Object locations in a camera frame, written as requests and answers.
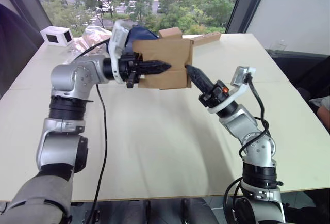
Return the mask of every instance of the robotic arm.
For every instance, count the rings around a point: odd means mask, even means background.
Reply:
[[[84,114],[95,84],[109,80],[126,82],[128,88],[141,75],[158,74],[171,65],[142,61],[136,53],[124,52],[130,27],[115,23],[109,42],[111,58],[103,55],[78,57],[68,65],[56,66],[51,74],[52,95],[37,150],[39,173],[27,181],[9,204],[2,223],[70,223],[74,173],[84,169],[88,139]]]
[[[238,67],[229,91],[222,81],[215,84],[198,68],[186,66],[191,80],[202,92],[199,101],[208,107],[210,113],[219,116],[220,123],[244,146],[243,177],[241,190],[244,197],[240,198],[233,210],[234,220],[239,224],[276,224],[285,223],[281,191],[276,181],[276,161],[272,159],[276,146],[274,140],[267,134],[258,137],[261,130],[257,127],[255,118],[243,105],[235,99],[243,94],[248,87],[246,79],[255,72],[253,68]]]

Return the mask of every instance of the white table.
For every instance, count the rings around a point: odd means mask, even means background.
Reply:
[[[35,153],[48,115],[50,72],[66,60],[65,48],[42,45],[0,100],[0,200],[11,200],[35,176]],[[330,136],[298,92],[251,34],[224,34],[194,48],[193,64],[229,83],[236,66],[257,68],[255,87],[277,144],[282,191],[330,187]],[[100,200],[222,195],[242,174],[239,141],[220,125],[191,89],[126,89],[102,85],[107,108],[108,160]],[[103,161],[103,114],[95,89],[85,115],[86,168],[75,175],[73,201],[91,201]],[[255,116],[248,92],[238,99]]]

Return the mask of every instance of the wall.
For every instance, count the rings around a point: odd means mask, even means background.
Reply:
[[[12,11],[15,12],[16,14],[18,14],[18,12],[16,11],[15,7],[14,7],[13,4],[10,2],[10,0],[0,0],[0,4],[6,6],[6,7],[9,8],[10,10],[12,10]]]
[[[261,0],[247,33],[265,49],[284,40],[287,51],[330,54],[330,0]]]

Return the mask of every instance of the window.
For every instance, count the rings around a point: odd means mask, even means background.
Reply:
[[[225,32],[236,0],[40,0],[55,26],[80,36],[87,25],[112,28],[117,19],[153,32],[178,26],[184,34]]]

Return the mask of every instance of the white box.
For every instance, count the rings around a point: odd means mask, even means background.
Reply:
[[[49,45],[66,47],[74,41],[69,28],[48,26],[40,31],[43,40]]]

